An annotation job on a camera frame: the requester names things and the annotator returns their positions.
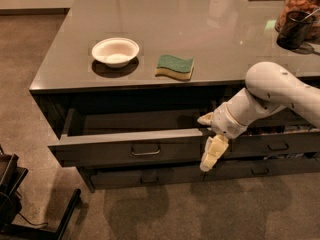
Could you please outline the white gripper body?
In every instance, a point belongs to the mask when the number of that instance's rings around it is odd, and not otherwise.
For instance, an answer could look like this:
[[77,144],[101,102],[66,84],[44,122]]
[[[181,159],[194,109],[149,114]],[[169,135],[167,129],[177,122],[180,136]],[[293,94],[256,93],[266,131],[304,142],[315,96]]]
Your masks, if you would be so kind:
[[269,117],[283,109],[284,106],[256,98],[243,88],[214,110],[211,128],[216,134],[235,139],[256,120]]

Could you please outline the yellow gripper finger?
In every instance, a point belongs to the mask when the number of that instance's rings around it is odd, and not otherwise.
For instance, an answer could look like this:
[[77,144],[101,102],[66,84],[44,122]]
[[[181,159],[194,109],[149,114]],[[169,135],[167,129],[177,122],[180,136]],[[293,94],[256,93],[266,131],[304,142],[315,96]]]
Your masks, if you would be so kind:
[[223,135],[209,137],[205,144],[204,153],[201,158],[200,170],[209,172],[229,146],[229,139]]
[[214,115],[213,112],[209,112],[209,113],[207,113],[207,114],[199,117],[199,118],[197,119],[197,122],[198,122],[199,124],[201,124],[201,125],[210,126],[213,115]]

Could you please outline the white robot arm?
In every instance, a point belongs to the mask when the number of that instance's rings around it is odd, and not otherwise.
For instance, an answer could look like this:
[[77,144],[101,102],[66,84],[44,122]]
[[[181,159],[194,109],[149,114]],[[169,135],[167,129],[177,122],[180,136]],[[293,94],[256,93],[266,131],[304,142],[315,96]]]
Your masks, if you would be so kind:
[[260,62],[246,73],[245,87],[213,112],[198,118],[215,133],[209,137],[200,170],[209,172],[226,152],[229,141],[258,119],[289,108],[313,126],[320,127],[320,89],[312,87],[273,62]]

